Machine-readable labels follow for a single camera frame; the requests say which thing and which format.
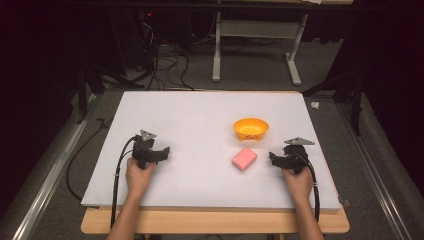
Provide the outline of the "person's left hand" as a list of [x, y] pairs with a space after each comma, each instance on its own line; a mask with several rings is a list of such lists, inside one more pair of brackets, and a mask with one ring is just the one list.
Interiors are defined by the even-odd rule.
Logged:
[[141, 169], [136, 159], [129, 158], [127, 160], [126, 181], [129, 196], [137, 198], [143, 196], [149, 186], [155, 167], [155, 163], [149, 163], [145, 169]]

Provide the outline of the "pink soap bar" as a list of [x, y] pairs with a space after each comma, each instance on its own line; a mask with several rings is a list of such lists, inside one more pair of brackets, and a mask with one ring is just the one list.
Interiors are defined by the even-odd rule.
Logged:
[[250, 148], [243, 148], [233, 159], [232, 164], [240, 171], [245, 171], [257, 158]]

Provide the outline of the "white table mat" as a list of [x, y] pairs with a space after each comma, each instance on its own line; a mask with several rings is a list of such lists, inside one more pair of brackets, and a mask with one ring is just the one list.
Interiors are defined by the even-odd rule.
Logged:
[[[243, 118], [266, 121], [269, 129], [257, 140], [240, 141], [233, 124]], [[167, 160], [154, 170], [142, 204], [145, 207], [292, 208], [280, 170], [269, 152], [281, 154], [285, 140], [314, 142], [306, 152], [315, 169], [319, 192], [312, 203], [324, 211], [340, 207], [338, 193], [308, 114], [297, 92], [126, 92], [118, 106], [93, 175], [85, 206], [123, 203], [127, 185], [117, 172], [126, 161], [120, 154], [140, 130], [156, 135], [158, 149], [170, 147]], [[232, 159], [250, 148], [256, 160], [238, 170]]]

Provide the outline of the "dark computer tower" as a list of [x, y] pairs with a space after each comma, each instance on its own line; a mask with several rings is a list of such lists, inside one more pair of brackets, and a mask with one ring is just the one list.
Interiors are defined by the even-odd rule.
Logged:
[[126, 70], [146, 70], [156, 50], [153, 28], [145, 13], [136, 9], [112, 9], [110, 17]]

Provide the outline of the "white metal desk frame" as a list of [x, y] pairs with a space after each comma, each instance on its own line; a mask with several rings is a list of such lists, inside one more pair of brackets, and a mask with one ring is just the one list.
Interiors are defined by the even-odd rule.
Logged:
[[248, 38], [275, 38], [292, 39], [293, 45], [290, 52], [285, 53], [292, 84], [301, 85], [295, 57], [308, 20], [308, 15], [303, 14], [298, 22], [274, 22], [259, 20], [224, 20], [220, 12], [215, 13], [215, 50], [213, 56], [212, 81], [221, 79], [221, 38], [222, 37], [248, 37]]

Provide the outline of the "aluminium floor rail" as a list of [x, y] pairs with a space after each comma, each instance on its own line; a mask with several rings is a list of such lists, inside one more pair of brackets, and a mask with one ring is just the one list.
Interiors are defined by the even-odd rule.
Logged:
[[87, 120], [79, 121], [78, 99], [73, 97], [71, 103], [75, 109], [53, 138], [17, 195], [14, 213], [18, 220], [17, 226], [12, 230], [11, 240], [30, 239], [85, 129]]
[[357, 150], [359, 151], [365, 175], [367, 176], [374, 195], [379, 202], [380, 208], [391, 227], [391, 231], [397, 240], [412, 240], [411, 234], [400, 215], [399, 209], [384, 184], [369, 152], [364, 145], [364, 142], [351, 126], [350, 114], [347, 107], [344, 104], [337, 104], [336, 108], [346, 124], [351, 137], [353, 138]]

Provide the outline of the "orange plastic bowl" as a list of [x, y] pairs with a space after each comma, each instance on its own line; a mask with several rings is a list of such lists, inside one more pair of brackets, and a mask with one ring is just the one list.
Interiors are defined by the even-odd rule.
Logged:
[[233, 130], [240, 141], [259, 141], [264, 137], [268, 129], [268, 123], [258, 118], [243, 118], [233, 124]]

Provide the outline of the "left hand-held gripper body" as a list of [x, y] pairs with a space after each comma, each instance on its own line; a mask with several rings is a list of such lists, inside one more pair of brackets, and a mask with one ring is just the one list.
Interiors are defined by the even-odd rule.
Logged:
[[158, 164], [160, 161], [158, 152], [152, 150], [156, 135], [145, 130], [141, 130], [135, 136], [132, 157], [137, 160], [138, 167], [146, 169], [150, 163]]

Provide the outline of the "black metal stand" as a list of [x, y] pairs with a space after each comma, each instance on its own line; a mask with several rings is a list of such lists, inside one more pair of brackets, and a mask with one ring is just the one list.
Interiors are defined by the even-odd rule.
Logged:
[[143, 89], [143, 85], [138, 85], [125, 77], [115, 74], [99, 65], [94, 63], [84, 63], [78, 70], [78, 120], [77, 123], [81, 124], [88, 116], [88, 99], [87, 88], [90, 88], [94, 95], [102, 95], [105, 91], [102, 77], [107, 76], [115, 80], [125, 87]]
[[335, 103], [351, 104], [350, 124], [356, 135], [360, 135], [359, 117], [362, 98], [362, 75], [360, 70], [347, 70], [327, 78], [322, 83], [302, 91], [304, 97], [309, 97], [320, 91], [333, 90]]

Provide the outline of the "person's right hand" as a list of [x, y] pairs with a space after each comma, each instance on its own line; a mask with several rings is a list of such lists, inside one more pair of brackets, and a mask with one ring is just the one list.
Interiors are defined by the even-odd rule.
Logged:
[[303, 168], [297, 175], [282, 169], [289, 193], [295, 202], [308, 201], [312, 191], [312, 175], [308, 168]]

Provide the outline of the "wooden table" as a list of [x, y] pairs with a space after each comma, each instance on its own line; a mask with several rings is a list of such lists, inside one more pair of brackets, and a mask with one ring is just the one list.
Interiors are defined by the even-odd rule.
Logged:
[[[246, 92], [246, 91], [200, 91]], [[86, 234], [106, 233], [110, 229], [108, 206], [85, 206], [81, 229]], [[293, 206], [282, 209], [145, 207], [141, 203], [137, 232], [150, 234], [206, 233], [294, 233], [297, 230]], [[336, 211], [321, 208], [319, 225], [325, 233], [345, 233], [350, 224], [343, 207]]]

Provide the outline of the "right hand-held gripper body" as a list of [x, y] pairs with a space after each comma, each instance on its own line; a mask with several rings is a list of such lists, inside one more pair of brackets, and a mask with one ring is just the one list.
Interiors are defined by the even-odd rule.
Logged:
[[286, 157], [293, 161], [296, 166], [293, 168], [295, 175], [299, 174], [305, 167], [309, 170], [313, 170], [313, 166], [308, 158], [308, 154], [305, 149], [305, 145], [314, 145], [311, 140], [304, 139], [302, 137], [295, 137], [289, 140], [285, 140], [286, 146], [283, 148]]

